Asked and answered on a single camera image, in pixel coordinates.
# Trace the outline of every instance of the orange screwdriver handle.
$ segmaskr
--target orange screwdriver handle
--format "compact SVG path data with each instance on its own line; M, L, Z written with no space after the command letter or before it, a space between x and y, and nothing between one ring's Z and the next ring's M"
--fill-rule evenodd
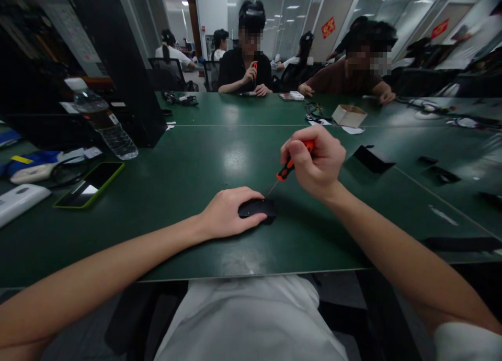
M314 150L314 140L307 140L304 141L303 143L307 147L309 153L312 154L312 151ZM291 159L291 156L289 156L286 165L284 165L281 171L276 175L277 179L280 180L281 182L284 182L286 178L288 178L289 173L291 173L293 170L294 170L293 160Z

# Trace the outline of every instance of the green phone case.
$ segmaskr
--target green phone case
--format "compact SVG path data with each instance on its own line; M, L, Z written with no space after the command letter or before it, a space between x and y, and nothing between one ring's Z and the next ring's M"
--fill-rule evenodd
M87 176L90 173L92 173L101 164L104 164L104 163L117 163L117 164L120 164L121 166L117 169L116 172L113 173L112 176L110 176L108 178L108 180L103 184L103 186L92 196L92 198L89 199L89 201L86 204L84 204L81 207L63 207L63 206L58 206L58 202L72 191L72 189L75 187L75 186L73 186L66 194L64 194L58 201L56 201L56 203L52 207L53 208L64 208L64 209L85 209L85 208L88 208L93 203L93 201L96 200L96 198L105 190L105 188L108 187L108 185L111 183L111 181L114 180L117 177L117 175L119 175L119 173L122 170L124 170L124 167L126 166L126 164L124 164L123 162L101 162L94 169L92 169L89 173L87 173L86 176L82 178L82 180L84 180L85 178L87 178Z

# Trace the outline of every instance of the blue object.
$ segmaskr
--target blue object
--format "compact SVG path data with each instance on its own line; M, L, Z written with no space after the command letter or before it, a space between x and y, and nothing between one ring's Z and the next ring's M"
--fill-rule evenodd
M24 154L21 157L32 160L33 162L25 164L23 162L12 160L9 163L0 166L0 175L12 177L19 170L28 167L43 165L46 163L56 163L58 161L58 154L60 153L60 151L39 151L32 154Z

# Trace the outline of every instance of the screwdriver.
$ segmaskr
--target screwdriver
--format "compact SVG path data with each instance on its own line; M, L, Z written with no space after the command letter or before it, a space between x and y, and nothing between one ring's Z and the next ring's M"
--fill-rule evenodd
M253 64L253 67L256 69L256 76L258 77L258 62L255 62Z
M312 151L314 150L314 140L307 140L304 141L303 143L307 147L309 153L312 154ZM294 170L293 160L291 159L291 156L289 156L288 160L286 161L286 164L283 166L281 171L276 175L277 182L274 183L274 185L272 186L266 197L270 195L270 193L273 191L273 189L277 186L279 182L284 182L288 178L289 173L291 173L293 170Z

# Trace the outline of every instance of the hand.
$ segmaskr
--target hand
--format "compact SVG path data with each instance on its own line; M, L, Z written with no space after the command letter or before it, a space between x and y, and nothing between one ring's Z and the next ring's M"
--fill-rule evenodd
M245 219L239 217L239 207L251 199L264 199L264 197L249 187L218 192L199 215L205 240L241 234L265 220L267 218L265 213L257 213Z
M265 84L259 84L257 87L255 87L254 92L256 93L257 97L265 97L269 92L269 89L265 86Z
M312 156L303 141L314 140ZM324 128L315 125L297 131L281 147L281 164L291 156L296 179L313 197L326 201L338 186L338 174L345 160L345 148Z
M389 102L392 102L396 98L396 94L394 92L384 92L379 100L382 105L386 105Z
M253 65L257 63L257 61L253 61L249 68L247 69L246 73L244 74L244 77L242 78L242 83L247 84L248 82L252 80L256 80L256 68L253 67Z
M310 86L307 84L303 83L298 87L298 91L303 94L305 97L312 97L312 94L315 93L315 91L312 90Z

